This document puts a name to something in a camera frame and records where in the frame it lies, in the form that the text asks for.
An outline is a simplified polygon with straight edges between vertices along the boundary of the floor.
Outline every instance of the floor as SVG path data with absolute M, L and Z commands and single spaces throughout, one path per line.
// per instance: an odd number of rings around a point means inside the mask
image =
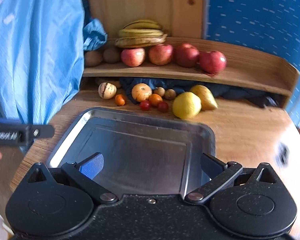
M 9 184 L 22 161 L 23 154 L 19 148 L 0 148 L 2 160 L 0 161 L 0 214 L 7 223 L 5 207 L 12 194 Z

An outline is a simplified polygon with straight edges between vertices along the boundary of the wooden wall panel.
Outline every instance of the wooden wall panel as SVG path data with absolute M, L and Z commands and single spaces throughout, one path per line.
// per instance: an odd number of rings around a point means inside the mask
M 89 0 L 92 17 L 98 18 L 109 38 L 125 24 L 152 19 L 175 37 L 201 38 L 203 0 Z

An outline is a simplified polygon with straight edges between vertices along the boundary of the green-yellow round fruit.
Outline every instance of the green-yellow round fruit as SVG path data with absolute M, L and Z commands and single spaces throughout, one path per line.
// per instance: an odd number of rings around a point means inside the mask
M 172 104 L 173 114 L 181 119 L 196 116 L 201 110 L 201 100 L 192 92 L 184 92 Z

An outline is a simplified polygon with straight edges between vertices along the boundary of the bunch of bananas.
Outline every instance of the bunch of bananas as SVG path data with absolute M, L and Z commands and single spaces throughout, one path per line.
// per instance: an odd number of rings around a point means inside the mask
M 162 26 L 152 20 L 137 20 L 119 30 L 119 39 L 115 41 L 120 48 L 141 48 L 164 43 L 167 35 Z

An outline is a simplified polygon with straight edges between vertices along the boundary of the yellow pear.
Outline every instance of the yellow pear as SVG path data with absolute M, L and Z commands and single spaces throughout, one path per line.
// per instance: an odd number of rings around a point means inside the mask
M 178 95 L 172 104 L 173 114 L 181 119 L 194 117 L 200 110 L 200 98 L 191 92 L 184 92 Z
M 195 85 L 190 89 L 201 100 L 201 110 L 214 110 L 218 108 L 217 102 L 214 99 L 211 91 L 202 85 Z

